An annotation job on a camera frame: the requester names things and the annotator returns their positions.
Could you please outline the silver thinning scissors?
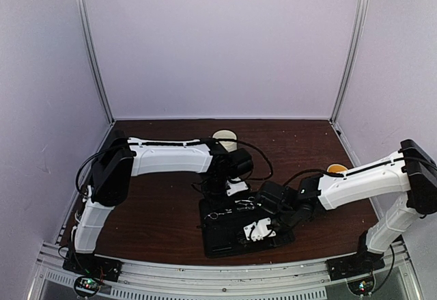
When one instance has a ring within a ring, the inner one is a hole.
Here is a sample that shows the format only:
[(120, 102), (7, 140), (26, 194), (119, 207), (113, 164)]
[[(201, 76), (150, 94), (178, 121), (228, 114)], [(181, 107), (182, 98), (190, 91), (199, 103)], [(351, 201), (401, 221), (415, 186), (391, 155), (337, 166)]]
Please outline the silver thinning scissors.
[(234, 203), (236, 205), (236, 210), (239, 212), (254, 210), (256, 208), (252, 199), (236, 200)]

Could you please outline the silver straight hair scissors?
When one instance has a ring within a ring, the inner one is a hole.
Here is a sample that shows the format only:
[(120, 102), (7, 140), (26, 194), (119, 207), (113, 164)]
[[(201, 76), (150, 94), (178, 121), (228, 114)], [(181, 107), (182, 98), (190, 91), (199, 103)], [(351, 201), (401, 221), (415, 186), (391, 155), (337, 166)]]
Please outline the silver straight hair scissors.
[(233, 213), (233, 210), (232, 210), (232, 209), (225, 209), (225, 210), (222, 211), (222, 212), (211, 212), (211, 213), (208, 213), (208, 214), (204, 217), (204, 219), (210, 219), (210, 220), (215, 221), (215, 220), (219, 219), (219, 218), (222, 217), (222, 216), (230, 215), (230, 214), (232, 214), (232, 213)]

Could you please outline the black zippered tool case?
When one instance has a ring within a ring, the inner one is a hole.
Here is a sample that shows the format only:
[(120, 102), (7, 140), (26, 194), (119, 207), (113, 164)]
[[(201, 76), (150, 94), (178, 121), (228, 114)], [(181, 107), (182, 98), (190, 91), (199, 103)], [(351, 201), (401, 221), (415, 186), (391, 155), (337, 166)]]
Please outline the black zippered tool case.
[(207, 258), (239, 256), (293, 243), (291, 230), (279, 231), (274, 216), (253, 196), (227, 198), (222, 204), (199, 201), (203, 250)]

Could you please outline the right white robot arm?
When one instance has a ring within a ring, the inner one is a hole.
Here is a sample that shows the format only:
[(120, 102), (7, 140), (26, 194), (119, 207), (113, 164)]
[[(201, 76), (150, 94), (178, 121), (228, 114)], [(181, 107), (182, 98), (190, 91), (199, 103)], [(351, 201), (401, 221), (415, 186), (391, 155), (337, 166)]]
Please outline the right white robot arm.
[(316, 204), (333, 210), (344, 204), (387, 193), (399, 197), (383, 219), (364, 233), (365, 245), (350, 258), (355, 273), (365, 273), (389, 245), (419, 217), (436, 212), (436, 162), (415, 141), (405, 139), (400, 149), (373, 163), (329, 172), (306, 169), (297, 189), (267, 181), (259, 189), (253, 206), (270, 214), (245, 225), (239, 235), (243, 243), (265, 241), (310, 218)]

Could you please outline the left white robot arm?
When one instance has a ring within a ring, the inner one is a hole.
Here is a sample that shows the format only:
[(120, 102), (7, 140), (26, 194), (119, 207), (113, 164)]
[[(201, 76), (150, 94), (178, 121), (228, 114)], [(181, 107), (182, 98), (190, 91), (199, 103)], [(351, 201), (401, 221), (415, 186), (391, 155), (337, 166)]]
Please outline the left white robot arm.
[(121, 137), (92, 155), (89, 179), (77, 189), (85, 202), (72, 231), (72, 265), (83, 275), (98, 270), (96, 243), (110, 213), (128, 197), (133, 179), (196, 174), (204, 196), (221, 200), (248, 189), (242, 177), (253, 170), (244, 148), (227, 150), (219, 140), (156, 141)]

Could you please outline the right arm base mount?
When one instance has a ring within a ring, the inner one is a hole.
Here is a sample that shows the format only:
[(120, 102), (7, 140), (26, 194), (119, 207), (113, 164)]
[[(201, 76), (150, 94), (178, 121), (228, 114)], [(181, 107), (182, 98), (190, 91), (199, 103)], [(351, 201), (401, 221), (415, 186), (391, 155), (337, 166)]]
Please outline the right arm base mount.
[(356, 277), (385, 267), (383, 253), (377, 254), (367, 246), (359, 247), (355, 254), (326, 261), (331, 281)]

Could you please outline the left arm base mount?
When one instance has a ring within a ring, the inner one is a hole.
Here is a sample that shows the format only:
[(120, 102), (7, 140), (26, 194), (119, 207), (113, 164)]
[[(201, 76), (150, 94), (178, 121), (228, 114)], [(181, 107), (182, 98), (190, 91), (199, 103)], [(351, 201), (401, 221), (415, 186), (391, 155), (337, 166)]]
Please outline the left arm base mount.
[(122, 270), (122, 262), (95, 254), (80, 254), (69, 247), (62, 268), (86, 277), (117, 282)]

